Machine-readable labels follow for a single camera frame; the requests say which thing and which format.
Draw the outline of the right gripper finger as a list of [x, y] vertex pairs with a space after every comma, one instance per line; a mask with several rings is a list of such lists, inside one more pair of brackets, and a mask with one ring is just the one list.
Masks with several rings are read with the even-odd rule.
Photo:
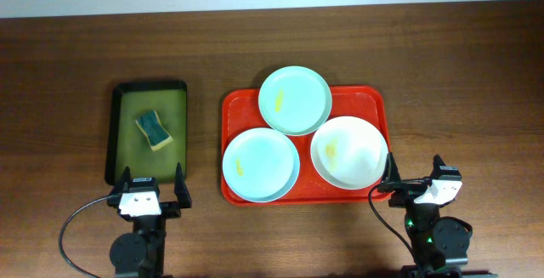
[[445, 162], [442, 160], [440, 155], [435, 155], [433, 157], [433, 170], [431, 172], [431, 178], [440, 179], [445, 173], [445, 170], [443, 169], [444, 166]]
[[382, 175], [383, 183], [399, 182], [401, 181], [399, 169], [394, 159], [392, 152], [389, 152], [386, 159], [385, 169]]

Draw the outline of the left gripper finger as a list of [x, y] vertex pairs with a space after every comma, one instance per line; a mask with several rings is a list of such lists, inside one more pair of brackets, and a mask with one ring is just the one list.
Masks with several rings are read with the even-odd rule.
[[192, 199], [185, 183], [183, 168], [179, 162], [175, 171], [174, 194], [180, 208], [192, 208]]
[[121, 194], [124, 190], [125, 190], [125, 187], [130, 184], [131, 182], [131, 173], [130, 173], [130, 168], [129, 167], [125, 167], [123, 172], [122, 172], [122, 176], [115, 182], [111, 192], [110, 192], [110, 196], [115, 196], [115, 195], [119, 195]]

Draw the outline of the white plate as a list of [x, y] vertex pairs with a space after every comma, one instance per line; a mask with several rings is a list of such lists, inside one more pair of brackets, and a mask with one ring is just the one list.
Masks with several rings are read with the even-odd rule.
[[388, 145], [371, 123], [355, 116], [339, 116], [325, 122], [310, 144], [317, 173], [344, 190], [362, 190], [382, 178]]

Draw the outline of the green and yellow sponge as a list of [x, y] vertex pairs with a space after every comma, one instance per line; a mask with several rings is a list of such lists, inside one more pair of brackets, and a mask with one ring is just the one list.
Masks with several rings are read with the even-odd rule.
[[158, 151], [173, 141], [171, 134], [162, 126], [156, 111], [145, 112], [135, 122], [153, 151]]

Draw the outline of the light blue plate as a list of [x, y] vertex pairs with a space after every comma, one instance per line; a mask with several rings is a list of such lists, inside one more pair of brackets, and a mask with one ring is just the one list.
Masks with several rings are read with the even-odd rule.
[[241, 199], [267, 203], [281, 199], [295, 185], [301, 167], [293, 142], [271, 128], [252, 128], [226, 147], [222, 172]]

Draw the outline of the mint green plate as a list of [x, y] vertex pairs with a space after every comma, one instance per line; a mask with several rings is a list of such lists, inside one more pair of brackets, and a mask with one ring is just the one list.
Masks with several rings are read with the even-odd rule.
[[316, 71], [286, 66], [264, 80], [258, 90], [258, 109], [271, 128], [290, 136], [304, 136], [328, 119], [332, 91]]

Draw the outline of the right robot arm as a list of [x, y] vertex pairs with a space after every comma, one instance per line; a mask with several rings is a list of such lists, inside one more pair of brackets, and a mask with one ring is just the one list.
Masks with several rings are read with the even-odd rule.
[[446, 165], [438, 155], [433, 157], [433, 169], [427, 177], [402, 179], [393, 154], [388, 153], [383, 182], [374, 189], [391, 195], [390, 207], [405, 209], [408, 238], [401, 241], [414, 264], [401, 268], [402, 277], [462, 276], [473, 227], [439, 213], [456, 199], [461, 187], [462, 176], [457, 167]]

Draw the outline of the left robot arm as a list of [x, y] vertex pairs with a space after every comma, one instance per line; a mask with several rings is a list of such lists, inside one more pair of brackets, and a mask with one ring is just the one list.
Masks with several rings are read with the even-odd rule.
[[192, 207], [184, 171], [178, 164], [174, 173], [174, 201], [161, 201], [158, 180], [132, 178], [126, 167], [107, 198], [107, 205], [119, 217], [133, 225], [133, 230], [118, 236], [110, 247], [110, 261], [116, 277], [163, 277], [166, 222], [181, 217]]

